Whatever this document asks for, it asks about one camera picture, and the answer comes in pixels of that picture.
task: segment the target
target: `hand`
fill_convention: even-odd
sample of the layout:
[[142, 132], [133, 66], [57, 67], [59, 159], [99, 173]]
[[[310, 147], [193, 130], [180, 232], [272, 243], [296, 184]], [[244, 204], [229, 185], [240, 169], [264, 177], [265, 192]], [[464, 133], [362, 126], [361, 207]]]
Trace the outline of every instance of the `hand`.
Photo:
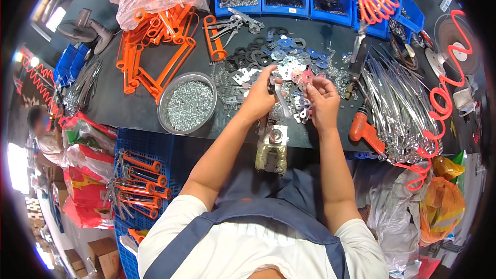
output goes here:
[[306, 86], [303, 94], [312, 103], [312, 122], [319, 134], [337, 129], [338, 108], [341, 98], [331, 81], [315, 77]]
[[[251, 123], [266, 115], [278, 101], [276, 95], [270, 95], [268, 91], [269, 77], [276, 69], [276, 65], [270, 65], [262, 70], [257, 82], [251, 86], [248, 97], [239, 109], [238, 114], [243, 115]], [[281, 79], [276, 78], [275, 81], [282, 84]]]

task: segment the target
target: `white t-shirt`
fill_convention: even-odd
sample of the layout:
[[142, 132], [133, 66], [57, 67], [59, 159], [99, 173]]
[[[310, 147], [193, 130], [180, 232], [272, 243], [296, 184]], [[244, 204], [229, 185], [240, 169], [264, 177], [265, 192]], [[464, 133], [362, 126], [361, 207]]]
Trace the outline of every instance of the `white t-shirt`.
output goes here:
[[[191, 195], [179, 195], [170, 203], [138, 248], [141, 279], [162, 250], [205, 211], [205, 204]], [[349, 220], [336, 236], [343, 244], [351, 279], [388, 278], [381, 248], [363, 220]], [[224, 222], [210, 229], [172, 278], [245, 279], [254, 271], [275, 268], [287, 279], [334, 279], [325, 249], [271, 219]]]

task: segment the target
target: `black work surface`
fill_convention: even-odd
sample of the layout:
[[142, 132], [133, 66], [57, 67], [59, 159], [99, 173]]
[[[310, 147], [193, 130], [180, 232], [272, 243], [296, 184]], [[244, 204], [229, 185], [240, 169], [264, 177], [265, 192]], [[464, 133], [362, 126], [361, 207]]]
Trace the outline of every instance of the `black work surface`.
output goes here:
[[[306, 40], [307, 47], [325, 52], [327, 52], [326, 47], [329, 46], [329, 41], [332, 41], [332, 48], [336, 50], [334, 62], [338, 63], [336, 64], [338, 68], [344, 66], [341, 54], [352, 50], [356, 36], [356, 33], [351, 28], [324, 22], [284, 17], [261, 17], [256, 19], [265, 24], [265, 28], [260, 33], [263, 36], [266, 36], [267, 29], [271, 26], [284, 27], [292, 33], [290, 34], [291, 37], [300, 37]], [[227, 53], [233, 54], [236, 47], [246, 47], [256, 36], [249, 33], [247, 27], [241, 28], [239, 34], [235, 35], [226, 47]], [[180, 67], [176, 76], [191, 71], [203, 72], [207, 75], [211, 74], [212, 67], [208, 65], [210, 57], [205, 43], [204, 31], [201, 27], [197, 29], [193, 37], [197, 45]], [[90, 100], [87, 115], [90, 119], [100, 124], [166, 133], [158, 121], [155, 99], [143, 85], [140, 85], [136, 92], [130, 95], [126, 95], [122, 91], [122, 72], [115, 67], [120, 39], [121, 34], [115, 35], [108, 47], [99, 55], [103, 61], [103, 70], [97, 83], [95, 96]], [[153, 78], [157, 78], [178, 48], [179, 46], [171, 44], [149, 46], [141, 54], [140, 66]], [[429, 70], [425, 70], [426, 74], [434, 76], [430, 67]], [[432, 83], [428, 84], [428, 86], [437, 85], [436, 82]], [[362, 102], [363, 97], [361, 94], [359, 94], [358, 100], [353, 100], [352, 98], [350, 100], [341, 100], [341, 105], [344, 108], [340, 108], [338, 112], [338, 131], [345, 151], [372, 151], [363, 140], [356, 143], [348, 139], [351, 122]], [[231, 117], [227, 116], [227, 113], [228, 111], [225, 111], [222, 103], [218, 101], [212, 119], [189, 136], [217, 138], [231, 119]], [[288, 146], [301, 148], [318, 146], [318, 134], [311, 121], [304, 125], [290, 120], [287, 125]], [[258, 136], [255, 131], [254, 125], [246, 137], [246, 142], [257, 142]], [[443, 138], [443, 143], [445, 144], [445, 152], [458, 151], [458, 142], [450, 134], [449, 128], [446, 137]]]

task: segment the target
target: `light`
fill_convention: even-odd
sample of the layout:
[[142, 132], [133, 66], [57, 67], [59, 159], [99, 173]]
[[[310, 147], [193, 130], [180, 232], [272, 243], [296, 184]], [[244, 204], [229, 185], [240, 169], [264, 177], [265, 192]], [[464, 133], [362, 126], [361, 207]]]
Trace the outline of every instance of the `light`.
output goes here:
[[57, 26], [62, 22], [64, 18], [65, 10], [62, 7], [58, 7], [55, 12], [50, 16], [48, 22], [46, 22], [46, 27], [55, 33]]
[[36, 67], [39, 63], [40, 63], [40, 59], [35, 56], [31, 59], [29, 65], [31, 65], [31, 67]]
[[15, 61], [16, 61], [16, 62], [21, 62], [21, 61], [22, 61], [22, 56], [23, 56], [23, 55], [24, 55], [24, 54], [22, 54], [21, 52], [17, 52], [17, 53], [15, 54], [15, 56], [14, 56]]
[[7, 159], [9, 161], [10, 182], [12, 188], [20, 191], [22, 194], [29, 194], [28, 178], [28, 153], [16, 144], [7, 145]]
[[54, 270], [55, 267], [53, 267], [52, 259], [50, 258], [50, 253], [43, 251], [43, 249], [40, 247], [36, 247], [36, 251], [40, 255], [43, 262], [45, 263], [46, 268], [48, 268], [49, 270]]

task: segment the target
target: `bundle of metal wire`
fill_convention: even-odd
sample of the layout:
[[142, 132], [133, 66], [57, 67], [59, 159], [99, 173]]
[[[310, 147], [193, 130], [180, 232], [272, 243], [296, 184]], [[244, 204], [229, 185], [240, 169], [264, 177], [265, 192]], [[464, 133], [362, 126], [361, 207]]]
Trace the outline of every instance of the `bundle of metal wire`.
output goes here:
[[[428, 114], [432, 106], [426, 86], [417, 73], [378, 54], [379, 60], [376, 60], [369, 53], [362, 70], [377, 136], [386, 143], [391, 164], [418, 163], [422, 160], [417, 153], [419, 146], [429, 154], [436, 152], [434, 141], [424, 137], [422, 132], [439, 134]], [[439, 140], [439, 153], [442, 151]]]
[[94, 95], [96, 82], [98, 81], [101, 70], [102, 61], [98, 59], [98, 56], [93, 57], [83, 66], [76, 81], [71, 85], [63, 99], [65, 111], [67, 111], [70, 116], [75, 115], [76, 112], [86, 107], [88, 104], [88, 93], [92, 88], [91, 96]]

